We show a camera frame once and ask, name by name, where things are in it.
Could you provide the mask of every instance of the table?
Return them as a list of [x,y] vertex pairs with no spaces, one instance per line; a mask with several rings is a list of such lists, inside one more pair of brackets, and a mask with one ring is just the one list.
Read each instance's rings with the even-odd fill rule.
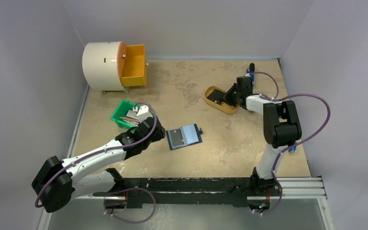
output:
[[[279,97],[286,96],[277,60],[253,62],[256,71],[267,72],[276,79]],[[250,61],[152,61],[148,66],[147,87],[132,88],[128,95],[123,92],[102,95],[91,90],[75,156],[100,147],[126,131],[110,119],[121,100],[126,99],[151,104],[166,130],[196,123],[204,133],[202,143],[171,151],[165,138],[152,143],[140,155],[109,166],[118,169],[123,177],[250,176],[266,145],[263,116],[241,108],[228,115],[203,100],[209,86],[229,89],[236,77],[245,75],[249,64]],[[254,92],[274,96],[276,87],[269,77],[258,74]],[[302,146],[286,154],[278,176],[310,176]]]

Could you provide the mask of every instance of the white wall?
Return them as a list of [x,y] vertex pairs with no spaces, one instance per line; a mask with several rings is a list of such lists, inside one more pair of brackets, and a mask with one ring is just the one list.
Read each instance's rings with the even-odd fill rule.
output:
[[277,58],[313,0],[64,0],[84,43],[144,43],[150,58]]
[[67,153],[86,82],[60,1],[0,0],[0,230],[36,229],[31,183]]
[[[331,106],[329,125],[304,148],[313,176],[323,176],[337,229],[368,229],[368,1],[316,0],[282,70],[289,93],[322,95]],[[306,137],[325,108],[296,101]]]

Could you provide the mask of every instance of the white cylindrical container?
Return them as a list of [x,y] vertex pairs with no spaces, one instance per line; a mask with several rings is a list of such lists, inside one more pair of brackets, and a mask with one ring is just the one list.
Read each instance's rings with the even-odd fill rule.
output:
[[126,57],[125,42],[91,42],[82,54],[82,70],[94,90],[123,91],[120,81]]

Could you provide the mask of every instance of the green basket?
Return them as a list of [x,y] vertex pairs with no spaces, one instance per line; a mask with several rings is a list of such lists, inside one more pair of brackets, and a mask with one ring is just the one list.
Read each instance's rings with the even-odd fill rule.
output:
[[115,110],[114,114],[112,114],[111,120],[115,121],[116,124],[121,128],[127,128],[127,129],[132,128],[133,125],[125,122],[120,117],[126,116],[126,113],[128,112],[128,110],[133,110],[134,106],[135,106],[135,103],[132,103],[127,100],[122,100],[119,106],[117,107],[117,109]]

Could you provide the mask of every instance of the yellow drawer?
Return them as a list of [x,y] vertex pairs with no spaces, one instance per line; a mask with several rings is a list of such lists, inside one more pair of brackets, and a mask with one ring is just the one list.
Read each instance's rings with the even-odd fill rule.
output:
[[127,46],[120,81],[124,87],[147,85],[145,45]]

